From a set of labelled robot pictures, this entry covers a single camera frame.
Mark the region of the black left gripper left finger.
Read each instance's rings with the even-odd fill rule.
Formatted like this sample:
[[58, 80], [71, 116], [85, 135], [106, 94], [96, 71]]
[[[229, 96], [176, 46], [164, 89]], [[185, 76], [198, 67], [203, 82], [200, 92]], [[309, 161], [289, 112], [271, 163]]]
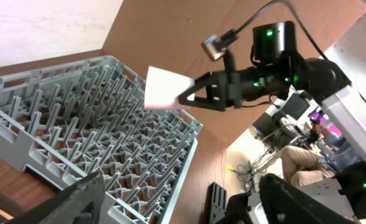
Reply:
[[103, 175], [92, 172], [6, 224], [98, 224], [104, 196]]

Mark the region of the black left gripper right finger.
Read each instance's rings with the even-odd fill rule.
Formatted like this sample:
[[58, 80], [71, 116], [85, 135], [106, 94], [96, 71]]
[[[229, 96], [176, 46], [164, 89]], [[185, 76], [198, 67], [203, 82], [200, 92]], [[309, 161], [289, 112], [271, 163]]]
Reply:
[[347, 219], [274, 174], [260, 179], [260, 200], [269, 224], [347, 224]]

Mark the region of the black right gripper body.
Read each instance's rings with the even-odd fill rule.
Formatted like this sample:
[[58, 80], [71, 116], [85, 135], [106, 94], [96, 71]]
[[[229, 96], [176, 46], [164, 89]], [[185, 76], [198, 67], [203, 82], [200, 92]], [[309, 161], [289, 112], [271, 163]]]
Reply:
[[[234, 70], [226, 87], [228, 106], [234, 108], [254, 108], [260, 105], [276, 105], [271, 96], [287, 99], [290, 87], [290, 69], [278, 67], [249, 67], [244, 70]], [[256, 105], [243, 105], [243, 102], [256, 101], [268, 95], [268, 101]]]

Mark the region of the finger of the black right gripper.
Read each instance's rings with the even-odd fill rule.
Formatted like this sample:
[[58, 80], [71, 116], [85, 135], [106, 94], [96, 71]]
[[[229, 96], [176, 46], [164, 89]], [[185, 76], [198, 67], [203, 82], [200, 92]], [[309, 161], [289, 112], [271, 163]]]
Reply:
[[222, 96], [226, 92], [227, 75], [224, 71], [208, 72], [194, 81], [194, 85], [182, 93], [191, 96], [201, 89], [206, 90], [208, 96]]
[[181, 105], [195, 107], [195, 108], [203, 108], [207, 110], [213, 111], [225, 111], [226, 107], [223, 101], [220, 100], [209, 100], [207, 98], [200, 98], [195, 96], [194, 100], [189, 100], [187, 96], [181, 94], [178, 97], [178, 101]]

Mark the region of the pink plastic cup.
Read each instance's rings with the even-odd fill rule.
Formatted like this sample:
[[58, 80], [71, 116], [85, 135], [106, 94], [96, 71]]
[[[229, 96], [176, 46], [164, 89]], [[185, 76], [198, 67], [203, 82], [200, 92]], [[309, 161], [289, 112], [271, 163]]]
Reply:
[[149, 66], [145, 84], [146, 110], [187, 110], [178, 96], [194, 85], [194, 79], [168, 70]]

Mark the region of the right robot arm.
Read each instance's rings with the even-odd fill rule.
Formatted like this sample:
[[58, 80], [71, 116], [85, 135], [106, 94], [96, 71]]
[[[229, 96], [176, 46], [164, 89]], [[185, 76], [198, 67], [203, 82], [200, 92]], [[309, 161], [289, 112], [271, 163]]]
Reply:
[[225, 111], [267, 95], [285, 100], [290, 88], [304, 90], [366, 162], [366, 101], [340, 67], [328, 59], [303, 58], [291, 21], [254, 27], [253, 38], [252, 66], [244, 70], [235, 68], [228, 49], [237, 39], [235, 31], [206, 39], [203, 49], [211, 59], [223, 59], [224, 69], [196, 79], [179, 95], [179, 103]]

